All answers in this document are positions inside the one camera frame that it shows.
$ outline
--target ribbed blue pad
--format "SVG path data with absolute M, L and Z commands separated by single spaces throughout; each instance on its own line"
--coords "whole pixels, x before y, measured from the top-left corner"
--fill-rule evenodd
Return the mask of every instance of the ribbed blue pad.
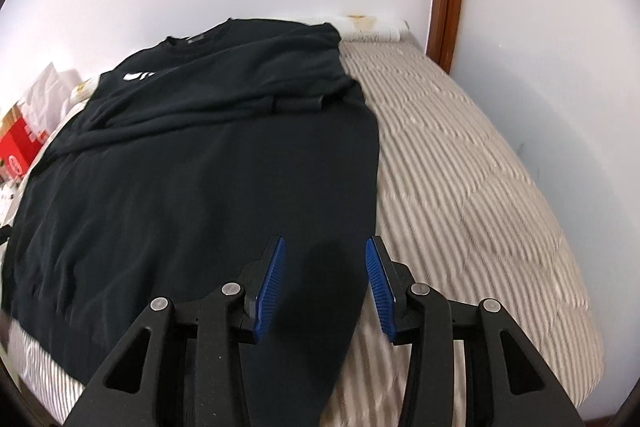
M 394 295 L 386 279 L 386 274 L 380 262 L 380 256 L 378 255 L 378 250 L 376 249 L 373 239 L 367 241 L 364 257 L 367 263 L 369 282 L 373 290 L 373 298 L 376 300 L 380 326 L 389 339 L 389 342 L 393 342 L 396 339 L 396 334 L 398 334 L 394 315 Z
M 262 286 L 255 300 L 254 335 L 258 342 L 269 331 L 271 319 L 276 309 L 276 300 L 282 285 L 286 250 L 284 239 L 279 238 L 267 274 L 264 276 L 264 281 L 262 281 Z

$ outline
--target bed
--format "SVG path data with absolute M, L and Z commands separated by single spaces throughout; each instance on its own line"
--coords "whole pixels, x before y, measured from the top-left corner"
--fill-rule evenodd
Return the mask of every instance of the bed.
M 516 155 L 414 45 L 343 42 L 340 52 L 378 118 L 376 231 L 391 256 L 449 299 L 500 300 L 581 403 L 602 375 L 602 345 L 570 247 Z M 82 385 L 16 322 L 8 352 L 62 422 Z M 395 425 L 409 354 L 388 344 L 369 293 L 322 425 Z M 457 345 L 455 425 L 464 423 L 463 375 Z

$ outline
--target striped bed sheet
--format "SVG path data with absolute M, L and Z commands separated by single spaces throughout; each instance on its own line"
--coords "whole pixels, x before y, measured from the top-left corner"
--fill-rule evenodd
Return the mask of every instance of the striped bed sheet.
M 411 44 L 344 42 L 340 52 L 378 118 L 377 233 L 391 257 L 449 299 L 502 302 L 581 403 L 602 376 L 602 343 L 574 256 L 524 166 Z M 464 354 L 456 344 L 454 427 L 462 427 Z M 8 349 L 24 383 L 62 423 L 82 385 L 16 322 Z M 369 292 L 321 426 L 397 425 L 409 356 L 409 347 L 387 342 Z

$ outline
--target black sweatshirt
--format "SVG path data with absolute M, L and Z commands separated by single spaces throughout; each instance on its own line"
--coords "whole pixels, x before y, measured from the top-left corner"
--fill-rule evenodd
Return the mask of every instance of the black sweatshirt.
M 270 333 L 242 347 L 256 427 L 317 425 L 367 286 L 378 128 L 331 25 L 228 20 L 103 73 L 34 168 L 2 309 L 86 384 L 144 306 L 287 267 Z

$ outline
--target triangular cutout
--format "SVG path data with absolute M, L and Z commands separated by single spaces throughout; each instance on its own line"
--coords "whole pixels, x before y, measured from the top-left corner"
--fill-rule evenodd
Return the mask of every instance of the triangular cutout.
M 151 340 L 151 331 L 147 329 L 140 331 L 106 378 L 104 384 L 108 389 L 129 394 L 136 394 L 140 390 L 149 340 Z
M 507 366 L 509 388 L 512 394 L 532 393 L 544 389 L 544 382 L 533 368 L 509 331 L 500 332 L 504 362 Z

